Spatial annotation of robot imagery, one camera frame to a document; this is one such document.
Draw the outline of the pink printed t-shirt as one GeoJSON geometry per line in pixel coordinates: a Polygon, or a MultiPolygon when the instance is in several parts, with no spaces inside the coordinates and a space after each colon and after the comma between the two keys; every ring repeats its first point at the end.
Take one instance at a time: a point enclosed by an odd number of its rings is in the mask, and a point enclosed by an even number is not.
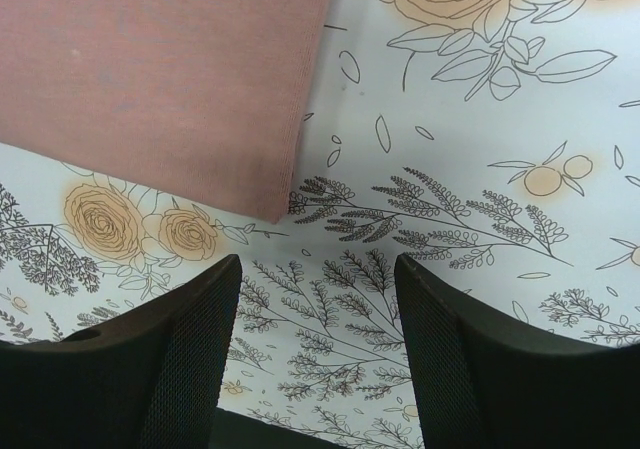
{"type": "Polygon", "coordinates": [[[1,140],[269,222],[331,0],[1,0],[1,140]]]}

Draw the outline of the floral table mat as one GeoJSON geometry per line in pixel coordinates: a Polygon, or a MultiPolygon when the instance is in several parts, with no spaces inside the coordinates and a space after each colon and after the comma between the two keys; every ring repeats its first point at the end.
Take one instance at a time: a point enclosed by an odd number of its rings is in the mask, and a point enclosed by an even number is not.
{"type": "Polygon", "coordinates": [[[639,0],[331,0],[276,222],[1,140],[1,346],[229,255],[205,448],[429,448],[400,255],[528,325],[639,349],[639,0]]]}

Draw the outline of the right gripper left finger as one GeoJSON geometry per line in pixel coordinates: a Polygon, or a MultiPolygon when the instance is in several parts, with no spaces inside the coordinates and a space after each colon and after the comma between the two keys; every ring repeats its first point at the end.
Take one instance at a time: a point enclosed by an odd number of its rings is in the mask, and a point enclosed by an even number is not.
{"type": "Polygon", "coordinates": [[[5,448],[205,448],[242,281],[229,255],[58,342],[1,346],[5,448]]]}

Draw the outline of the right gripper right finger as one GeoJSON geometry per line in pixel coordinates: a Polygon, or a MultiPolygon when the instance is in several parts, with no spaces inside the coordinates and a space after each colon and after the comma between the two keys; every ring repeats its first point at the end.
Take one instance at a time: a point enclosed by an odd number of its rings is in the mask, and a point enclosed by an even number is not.
{"type": "Polygon", "coordinates": [[[459,291],[407,255],[394,279],[429,448],[635,448],[639,349],[555,335],[459,291]]]}

